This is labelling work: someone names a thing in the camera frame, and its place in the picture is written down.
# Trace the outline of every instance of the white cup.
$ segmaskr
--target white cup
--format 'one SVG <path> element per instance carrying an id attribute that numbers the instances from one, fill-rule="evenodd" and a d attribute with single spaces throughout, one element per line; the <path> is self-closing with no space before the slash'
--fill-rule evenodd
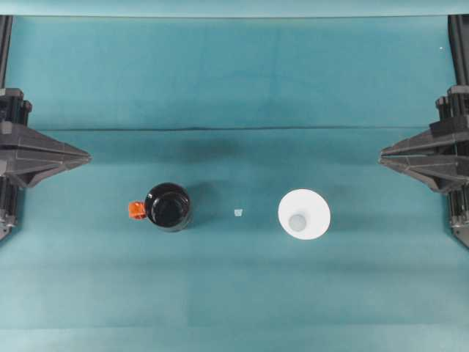
<path id="1" fill-rule="evenodd" d="M 285 194 L 278 204 L 278 220 L 289 235 L 313 240 L 329 229 L 330 208 L 318 193 L 295 189 Z"/>

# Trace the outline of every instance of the black jar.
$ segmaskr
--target black jar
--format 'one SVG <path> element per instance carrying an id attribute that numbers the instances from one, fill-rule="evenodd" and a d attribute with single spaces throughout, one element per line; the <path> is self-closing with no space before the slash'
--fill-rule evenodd
<path id="1" fill-rule="evenodd" d="M 153 187 L 145 198 L 144 208 L 148 219 L 163 231 L 180 231 L 191 220 L 188 192 L 174 183 Z"/>

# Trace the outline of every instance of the orange tab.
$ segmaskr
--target orange tab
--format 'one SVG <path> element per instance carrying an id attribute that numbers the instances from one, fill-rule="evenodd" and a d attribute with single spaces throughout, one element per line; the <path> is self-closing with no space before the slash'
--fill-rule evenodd
<path id="1" fill-rule="evenodd" d="M 145 213 L 145 204 L 143 202 L 130 202 L 129 217 L 135 220 L 145 219 L 147 217 Z"/>

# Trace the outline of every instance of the orange handle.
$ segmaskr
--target orange handle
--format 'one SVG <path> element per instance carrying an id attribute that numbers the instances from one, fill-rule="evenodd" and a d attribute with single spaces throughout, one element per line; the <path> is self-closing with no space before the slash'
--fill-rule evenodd
<path id="1" fill-rule="evenodd" d="M 145 213 L 145 204 L 143 202 L 130 202 L 129 217 L 135 220 L 145 219 L 147 217 Z"/>

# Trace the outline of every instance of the small white object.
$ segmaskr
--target small white object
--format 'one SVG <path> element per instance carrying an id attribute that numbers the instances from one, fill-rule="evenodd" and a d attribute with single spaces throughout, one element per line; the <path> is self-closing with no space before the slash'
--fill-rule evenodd
<path id="1" fill-rule="evenodd" d="M 289 235 L 313 240 L 329 229 L 330 208 L 324 198 L 311 189 L 295 189 L 281 199 L 278 220 Z"/>

